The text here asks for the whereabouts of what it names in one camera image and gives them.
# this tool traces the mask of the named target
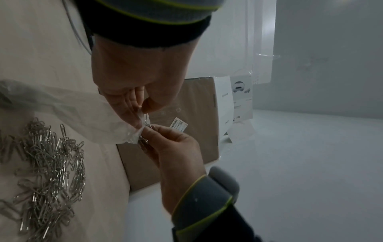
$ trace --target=sticker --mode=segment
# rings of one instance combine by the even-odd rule
[[[188,126],[187,123],[185,123],[184,121],[180,120],[177,117],[174,119],[174,121],[170,125],[171,128],[179,130],[181,132],[183,132],[186,129],[187,126]]]

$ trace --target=white floor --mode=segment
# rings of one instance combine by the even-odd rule
[[[255,111],[256,134],[224,144],[237,208],[265,241],[383,239],[383,120]],[[170,241],[158,185],[130,196],[130,242]]]

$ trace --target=plastic bag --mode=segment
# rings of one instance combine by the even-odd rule
[[[122,121],[105,97],[96,93],[1,80],[0,104],[54,114],[79,134],[99,144],[136,144],[144,127],[136,130]],[[138,116],[144,123],[144,115],[140,112]]]

